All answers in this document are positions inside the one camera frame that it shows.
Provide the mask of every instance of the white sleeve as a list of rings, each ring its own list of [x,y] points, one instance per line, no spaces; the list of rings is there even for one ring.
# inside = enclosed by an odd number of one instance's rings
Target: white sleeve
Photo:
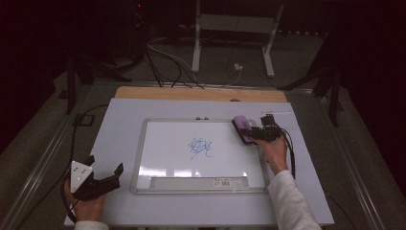
[[[268,186],[280,230],[321,229],[290,171],[279,172]]]
[[[75,230],[108,230],[108,226],[103,222],[82,220],[76,222]]]

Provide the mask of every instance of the whiteboard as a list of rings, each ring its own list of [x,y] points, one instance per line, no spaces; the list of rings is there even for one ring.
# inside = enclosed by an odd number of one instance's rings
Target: whiteboard
[[[259,148],[244,145],[231,120],[146,119],[131,192],[136,195],[264,193],[268,181],[264,165]],[[157,181],[164,184],[165,179],[162,178],[168,179],[165,184],[171,185],[172,189],[151,189],[151,184]],[[219,180],[230,189],[215,186]]]

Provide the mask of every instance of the handheld device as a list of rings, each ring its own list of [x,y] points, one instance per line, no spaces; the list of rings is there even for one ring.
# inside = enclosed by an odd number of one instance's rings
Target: handheld device
[[[262,127],[251,126],[244,116],[236,116],[233,119],[233,125],[244,144],[255,144],[253,139],[272,142],[281,136],[282,129],[275,123],[272,114],[266,114],[260,121]]]

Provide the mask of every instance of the metal stand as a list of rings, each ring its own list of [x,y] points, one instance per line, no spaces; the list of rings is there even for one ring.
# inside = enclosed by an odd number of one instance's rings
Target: metal stand
[[[196,0],[196,26],[195,40],[192,61],[192,71],[199,72],[200,63],[200,30],[216,30],[216,31],[233,31],[233,32],[249,32],[269,34],[268,43],[262,47],[263,61],[266,68],[266,75],[270,78],[275,77],[274,68],[272,66],[269,52],[274,42],[275,35],[279,26],[283,11],[283,4],[279,5],[275,18],[268,17],[248,17],[248,16],[231,16],[231,15],[215,15],[200,13],[200,0]]]

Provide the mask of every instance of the blue drawing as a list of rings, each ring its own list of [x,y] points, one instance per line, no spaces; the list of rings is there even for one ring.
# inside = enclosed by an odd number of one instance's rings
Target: blue drawing
[[[194,154],[191,160],[193,160],[193,158],[201,151],[206,151],[206,156],[212,157],[208,154],[209,150],[212,149],[212,142],[207,142],[203,140],[203,138],[193,138],[193,140],[188,144],[188,147],[191,147],[191,153]]]

